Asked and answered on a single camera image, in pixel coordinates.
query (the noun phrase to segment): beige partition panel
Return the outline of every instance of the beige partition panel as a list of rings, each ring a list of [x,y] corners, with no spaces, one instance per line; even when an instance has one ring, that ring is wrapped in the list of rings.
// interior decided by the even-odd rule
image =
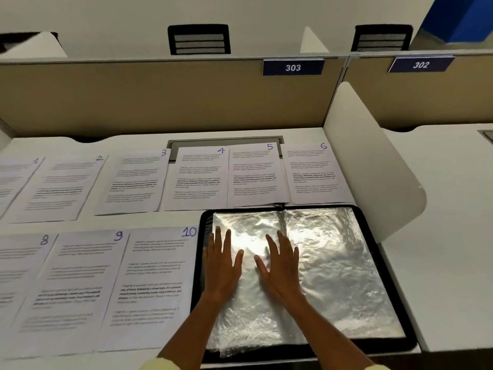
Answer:
[[[345,59],[321,75],[262,76],[262,59],[0,65],[16,136],[321,127]]]
[[[351,59],[344,76],[382,127],[493,120],[493,55],[458,55],[444,72],[388,73],[393,60]]]

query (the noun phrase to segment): handwritten number 10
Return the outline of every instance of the handwritten number 10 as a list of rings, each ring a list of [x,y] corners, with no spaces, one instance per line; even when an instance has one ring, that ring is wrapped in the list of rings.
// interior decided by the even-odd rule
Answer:
[[[46,245],[48,244],[48,235],[45,235],[42,237],[40,245]]]
[[[190,229],[188,229],[188,227],[185,227],[185,229],[182,231],[185,235],[182,235],[182,237],[185,237],[185,236],[195,236],[197,235],[197,229],[195,227],[190,227]]]

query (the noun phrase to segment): yellow sleeve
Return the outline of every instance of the yellow sleeve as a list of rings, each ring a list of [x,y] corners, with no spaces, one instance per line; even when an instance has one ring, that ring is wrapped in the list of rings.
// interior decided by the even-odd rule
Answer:
[[[389,370],[389,368],[384,365],[372,365],[367,367],[366,370]]]
[[[164,358],[153,358],[145,361],[139,370],[180,370],[173,361]]]

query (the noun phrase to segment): left hand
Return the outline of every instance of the left hand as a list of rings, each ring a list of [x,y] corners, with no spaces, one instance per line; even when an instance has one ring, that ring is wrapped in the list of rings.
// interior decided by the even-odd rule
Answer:
[[[222,307],[232,296],[242,274],[243,249],[231,260],[231,230],[226,231],[224,247],[219,226],[209,236],[207,248],[202,255],[204,262],[206,287],[202,296],[211,299]]]

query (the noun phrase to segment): right hand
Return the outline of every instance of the right hand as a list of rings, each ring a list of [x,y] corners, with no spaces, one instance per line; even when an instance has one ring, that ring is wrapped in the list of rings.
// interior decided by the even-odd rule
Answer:
[[[298,276],[298,247],[291,246],[289,239],[280,231],[277,232],[279,238],[278,252],[277,246],[272,238],[266,235],[267,243],[271,254],[271,271],[267,271],[262,259],[255,255],[253,258],[257,264],[260,278],[265,283],[268,292],[278,299],[284,306],[304,297],[300,288]]]

